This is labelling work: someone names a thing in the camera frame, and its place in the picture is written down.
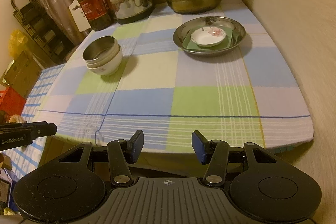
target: metal bowl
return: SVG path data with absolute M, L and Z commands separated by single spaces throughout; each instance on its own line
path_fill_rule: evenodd
M 202 51 L 202 50 L 189 50 L 185 48 L 182 43 L 188 35 L 189 31 L 198 26 L 218 26 L 228 27 L 232 29 L 232 39 L 230 47 L 222 50 Z M 246 35 L 245 28 L 237 21 L 227 17 L 198 17 L 183 23 L 179 26 L 174 34 L 173 41 L 182 50 L 193 55 L 211 57 L 218 56 L 230 52 L 233 48 L 237 47 Z
M 83 59 L 87 64 L 100 64 L 104 62 L 105 59 L 115 57 L 118 50 L 117 40 L 107 35 L 94 40 L 88 45 L 83 52 Z

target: table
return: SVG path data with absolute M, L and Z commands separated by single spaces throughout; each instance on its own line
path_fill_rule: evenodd
M 187 55 L 172 35 L 183 22 L 203 15 L 237 20 L 246 38 L 224 56 Z M 101 77 L 87 70 L 82 53 L 104 35 L 118 40 L 124 59 L 117 73 Z M 176 173 L 188 169 L 188 174 L 194 168 L 194 130 L 231 146 L 251 141 L 268 149 L 313 138 L 310 114 L 290 69 L 241 0 L 222 0 L 202 15 L 179 15 L 158 5 L 148 19 L 92 32 L 51 85 L 35 120 L 55 123 L 57 138 L 96 145 L 129 139 L 141 129 L 140 165 Z

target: white bowl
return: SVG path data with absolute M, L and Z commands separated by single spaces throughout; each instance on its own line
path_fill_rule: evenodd
M 88 67 L 88 69 L 98 75 L 112 75 L 113 73 L 115 73 L 123 59 L 123 52 L 121 50 L 121 47 L 119 45 L 118 47 L 119 47 L 119 51 L 112 60 L 110 60 L 109 62 L 107 62 L 106 64 L 98 68 Z
M 206 26 L 199 28 L 190 36 L 190 39 L 201 47 L 213 47 L 223 41 L 226 32 L 217 26 Z

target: metal rack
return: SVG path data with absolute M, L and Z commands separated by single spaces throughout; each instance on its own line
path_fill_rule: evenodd
M 65 63 L 65 57 L 75 47 L 56 25 L 37 0 L 29 0 L 18 9 L 14 0 L 10 0 L 15 9 L 13 15 L 28 35 L 43 49 L 56 64 Z

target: ribbed plastic surface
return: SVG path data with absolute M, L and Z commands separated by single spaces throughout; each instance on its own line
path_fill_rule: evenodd
M 73 224 L 257 224 L 236 210 L 224 192 L 197 178 L 139 178 L 119 188 L 97 211 Z M 302 224 L 311 224 L 310 220 Z

